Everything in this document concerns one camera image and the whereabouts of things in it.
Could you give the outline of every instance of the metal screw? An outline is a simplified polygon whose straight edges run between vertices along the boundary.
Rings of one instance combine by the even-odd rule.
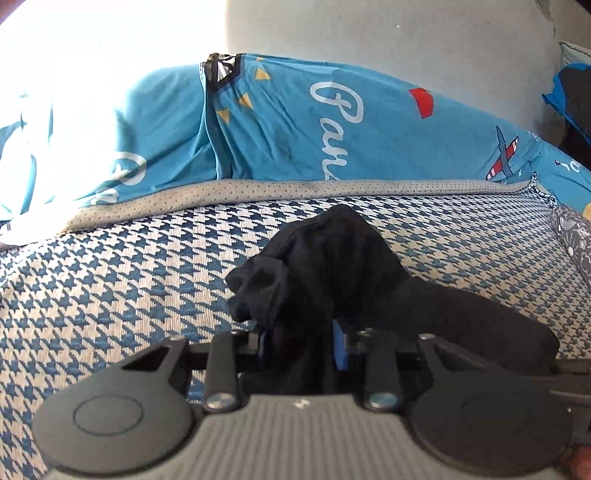
[[[234,405],[236,405],[236,397],[231,393],[214,393],[213,395],[209,395],[207,398],[205,405],[210,410],[215,411],[224,411],[230,410]]]
[[[294,403],[295,408],[299,408],[300,410],[304,410],[310,406],[310,400],[306,400],[305,398],[301,398]]]
[[[372,410],[392,410],[398,404],[398,397],[390,392],[372,393],[367,406]]]

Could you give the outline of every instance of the blue bedsheet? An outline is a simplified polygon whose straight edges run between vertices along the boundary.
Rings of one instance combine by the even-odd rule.
[[[0,129],[0,222],[227,178],[513,183],[537,171],[560,202],[591,202],[591,173],[534,134],[360,67],[213,54],[111,93],[88,92],[104,100],[79,119],[67,116],[76,98],[25,99]]]

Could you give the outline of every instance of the houndstooth fabric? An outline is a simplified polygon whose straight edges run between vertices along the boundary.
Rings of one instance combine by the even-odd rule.
[[[174,333],[230,329],[225,275],[281,225],[338,203],[413,274],[512,306],[550,325],[563,355],[589,355],[587,287],[532,193],[209,206],[70,233],[0,256],[0,478],[44,472],[30,430],[43,398]]]

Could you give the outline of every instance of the pillow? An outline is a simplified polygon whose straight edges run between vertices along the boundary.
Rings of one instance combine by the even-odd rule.
[[[552,211],[550,224],[577,270],[591,287],[591,222],[571,206],[560,205]]]
[[[560,50],[562,67],[566,67],[571,63],[586,63],[587,65],[591,65],[591,50],[588,48],[562,41],[560,42]]]

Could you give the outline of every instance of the black circular mount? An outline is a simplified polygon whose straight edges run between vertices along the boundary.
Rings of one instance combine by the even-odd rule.
[[[477,475],[517,476],[551,465],[572,430],[548,390],[503,371],[448,372],[414,406],[410,425],[440,461]]]
[[[155,464],[192,427],[188,402],[165,378],[107,369],[45,400],[33,435],[50,466],[102,476]]]

